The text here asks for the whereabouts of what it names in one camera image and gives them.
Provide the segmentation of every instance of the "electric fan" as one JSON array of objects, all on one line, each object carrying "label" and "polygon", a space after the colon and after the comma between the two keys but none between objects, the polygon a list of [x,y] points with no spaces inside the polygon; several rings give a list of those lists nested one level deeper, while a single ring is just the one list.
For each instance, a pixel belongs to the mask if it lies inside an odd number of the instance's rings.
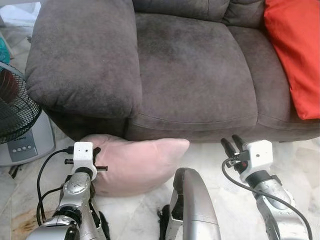
[{"label": "electric fan", "polygon": [[49,118],[27,95],[23,74],[0,62],[0,166],[33,161],[54,148]]}]

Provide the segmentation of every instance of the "pink pillow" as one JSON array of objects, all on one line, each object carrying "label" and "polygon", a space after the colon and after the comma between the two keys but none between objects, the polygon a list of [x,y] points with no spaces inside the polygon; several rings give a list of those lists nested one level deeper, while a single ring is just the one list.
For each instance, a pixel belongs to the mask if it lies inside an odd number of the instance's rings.
[{"label": "pink pillow", "polygon": [[169,180],[179,160],[189,148],[186,139],[163,138],[149,141],[127,141],[107,134],[83,138],[101,148],[96,166],[100,171],[93,184],[96,193],[108,197],[126,197],[149,192]]}]

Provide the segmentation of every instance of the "marble floor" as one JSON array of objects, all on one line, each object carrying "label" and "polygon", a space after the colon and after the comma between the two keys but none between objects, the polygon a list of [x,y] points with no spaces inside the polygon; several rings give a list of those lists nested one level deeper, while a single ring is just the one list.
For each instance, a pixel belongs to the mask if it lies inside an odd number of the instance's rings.
[{"label": "marble floor", "polygon": [[[27,37],[32,29],[32,25],[0,28],[15,52],[11,64],[22,72],[30,48]],[[54,123],[52,130],[56,150],[73,145],[73,141]],[[313,239],[320,239],[320,138],[274,142],[273,156],[270,173],[276,174],[294,196],[297,208],[311,225]],[[24,240],[37,226],[36,180],[45,158],[20,166],[14,179],[8,175],[7,167],[0,168],[0,240]],[[71,167],[64,164],[65,158],[62,153],[48,163],[41,179],[42,191],[60,186],[70,173]],[[191,144],[180,166],[196,169],[202,176],[214,205],[222,240],[267,240],[264,221],[253,195],[223,176],[221,163],[225,158],[224,150],[218,143]],[[236,172],[229,173],[239,179]],[[158,189],[134,197],[97,196],[98,208],[109,222],[111,239],[158,240],[157,209],[170,202],[172,183],[173,179],[170,179]],[[55,209],[58,200],[59,194],[53,193],[44,201],[47,216]]]}]

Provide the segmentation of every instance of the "gray fabric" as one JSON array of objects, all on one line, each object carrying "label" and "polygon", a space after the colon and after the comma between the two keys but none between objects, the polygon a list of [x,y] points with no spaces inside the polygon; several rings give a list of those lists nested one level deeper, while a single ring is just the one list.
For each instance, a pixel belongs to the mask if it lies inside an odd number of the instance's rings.
[{"label": "gray fabric", "polygon": [[180,131],[256,124],[250,72],[225,25],[145,13],[136,24],[143,101],[131,124]]},{"label": "gray fabric", "polygon": [[124,118],[103,119],[45,109],[46,114],[71,139],[80,141],[90,134],[110,134],[123,138],[126,126]]},{"label": "gray fabric", "polygon": [[259,28],[263,26],[265,0],[230,0],[222,22],[226,25]]},{"label": "gray fabric", "polygon": [[131,0],[49,0],[34,26],[27,90],[42,106],[101,118],[133,116],[142,87]]},{"label": "gray fabric", "polygon": [[130,125],[125,138],[131,141],[153,140],[161,138],[184,138],[193,143],[219,143],[222,138],[230,141],[231,135],[237,134],[245,141],[269,140],[269,141],[301,141],[320,136],[320,131],[315,129],[286,130],[257,124],[254,127],[235,127],[218,130],[194,131],[194,130],[155,130],[146,127]]},{"label": "gray fabric", "polygon": [[320,120],[301,120],[278,56],[259,30],[230,26],[249,66],[258,107],[258,123],[278,130],[319,130]]},{"label": "gray fabric", "polygon": [[193,143],[219,143],[222,138],[231,137],[232,134],[244,136],[247,132],[251,132],[253,128],[254,126],[242,126],[204,131],[159,130],[130,124],[125,134],[125,138],[130,141],[154,140],[161,138],[182,138],[188,139]]},{"label": "gray fabric", "polygon": [[133,0],[141,13],[174,15],[208,21],[221,21],[230,0]]}]

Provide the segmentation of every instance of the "sofa armrest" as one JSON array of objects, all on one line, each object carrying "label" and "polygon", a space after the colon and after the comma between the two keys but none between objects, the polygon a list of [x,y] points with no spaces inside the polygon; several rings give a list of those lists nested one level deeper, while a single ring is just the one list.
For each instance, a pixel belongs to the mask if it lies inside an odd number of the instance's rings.
[{"label": "sofa armrest", "polygon": [[137,114],[142,87],[132,1],[47,1],[25,74],[30,97],[47,109],[100,118]]}]

